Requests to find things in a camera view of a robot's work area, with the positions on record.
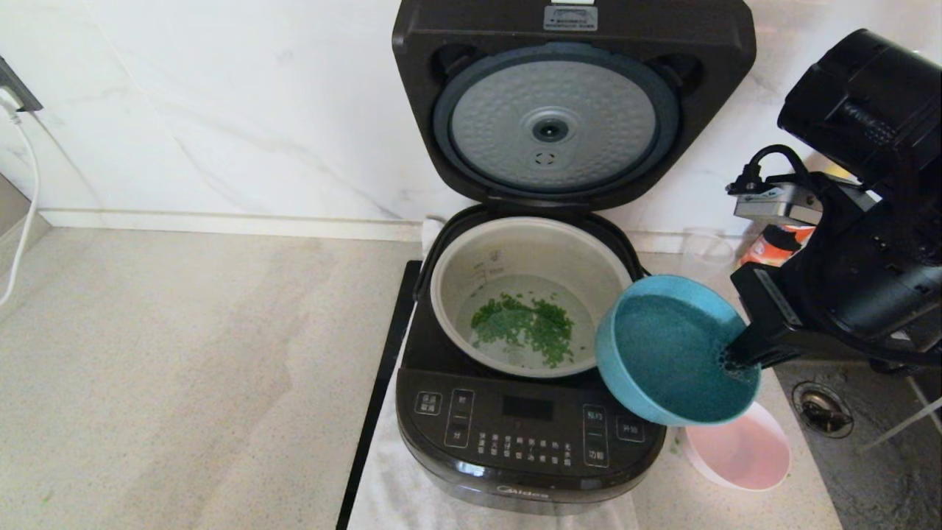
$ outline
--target green vegetable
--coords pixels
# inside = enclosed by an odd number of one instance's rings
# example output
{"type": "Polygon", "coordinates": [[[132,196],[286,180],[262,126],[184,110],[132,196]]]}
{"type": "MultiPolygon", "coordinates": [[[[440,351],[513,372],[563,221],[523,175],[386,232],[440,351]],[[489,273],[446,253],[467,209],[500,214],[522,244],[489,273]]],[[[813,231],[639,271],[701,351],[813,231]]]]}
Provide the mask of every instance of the green vegetable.
{"type": "Polygon", "coordinates": [[[500,294],[500,300],[489,300],[471,318],[471,328],[478,334],[476,343],[504,340],[510,346],[528,346],[543,354],[543,364],[549,368],[567,358],[573,362],[569,349],[573,321],[567,318],[566,310],[545,300],[531,302],[533,306],[528,306],[506,292],[500,294]]]}

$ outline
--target marble wall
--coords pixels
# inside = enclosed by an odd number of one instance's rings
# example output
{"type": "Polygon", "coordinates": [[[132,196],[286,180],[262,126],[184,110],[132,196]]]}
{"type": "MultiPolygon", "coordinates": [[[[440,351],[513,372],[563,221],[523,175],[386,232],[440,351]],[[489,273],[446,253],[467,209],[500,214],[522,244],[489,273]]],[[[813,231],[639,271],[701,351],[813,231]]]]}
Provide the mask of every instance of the marble wall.
{"type": "MultiPolygon", "coordinates": [[[[934,0],[752,0],[755,67],[640,200],[628,230],[741,233],[723,186],[775,127],[784,95],[868,27],[942,57],[934,0]]],[[[469,201],[437,177],[390,50],[398,0],[0,0],[0,55],[45,104],[42,208],[395,220],[469,201]]],[[[810,155],[802,146],[801,153],[810,155]]],[[[769,164],[775,171],[775,164],[769,164]]],[[[0,126],[0,173],[31,194],[0,126]]]]}

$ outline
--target digital display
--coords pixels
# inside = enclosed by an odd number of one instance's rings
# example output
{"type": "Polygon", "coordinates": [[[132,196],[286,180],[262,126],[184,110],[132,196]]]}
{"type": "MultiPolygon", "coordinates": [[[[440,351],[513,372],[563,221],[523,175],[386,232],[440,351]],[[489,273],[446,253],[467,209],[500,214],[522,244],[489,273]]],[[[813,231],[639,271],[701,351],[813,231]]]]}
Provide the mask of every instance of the digital display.
{"type": "Polygon", "coordinates": [[[504,396],[503,413],[504,416],[516,416],[517,418],[552,422],[553,402],[516,396],[504,396]]]}

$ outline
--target beige countertop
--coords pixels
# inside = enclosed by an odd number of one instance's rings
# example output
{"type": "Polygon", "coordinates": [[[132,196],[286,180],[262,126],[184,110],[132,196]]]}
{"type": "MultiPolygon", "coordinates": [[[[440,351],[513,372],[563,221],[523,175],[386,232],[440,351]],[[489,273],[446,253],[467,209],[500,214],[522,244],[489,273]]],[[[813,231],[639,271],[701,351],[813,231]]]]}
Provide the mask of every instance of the beige countertop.
{"type": "MultiPolygon", "coordinates": [[[[54,229],[0,308],[0,528],[333,527],[418,253],[54,229]]],[[[785,484],[722,489],[668,445],[632,491],[641,528],[840,528],[770,371],[759,402],[791,441],[785,484]]]]}

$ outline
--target blue bowl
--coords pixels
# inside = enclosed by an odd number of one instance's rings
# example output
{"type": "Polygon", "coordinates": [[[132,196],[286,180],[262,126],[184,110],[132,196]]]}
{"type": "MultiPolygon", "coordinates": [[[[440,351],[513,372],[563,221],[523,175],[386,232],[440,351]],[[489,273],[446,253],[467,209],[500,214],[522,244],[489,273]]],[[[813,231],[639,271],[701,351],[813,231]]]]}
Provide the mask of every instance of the blue bowl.
{"type": "Polygon", "coordinates": [[[758,366],[724,367],[726,347],[745,328],[712,290],[680,276],[650,276],[629,287],[599,324],[598,370],[615,398],[649,422],[731,422],[759,388],[758,366]]]}

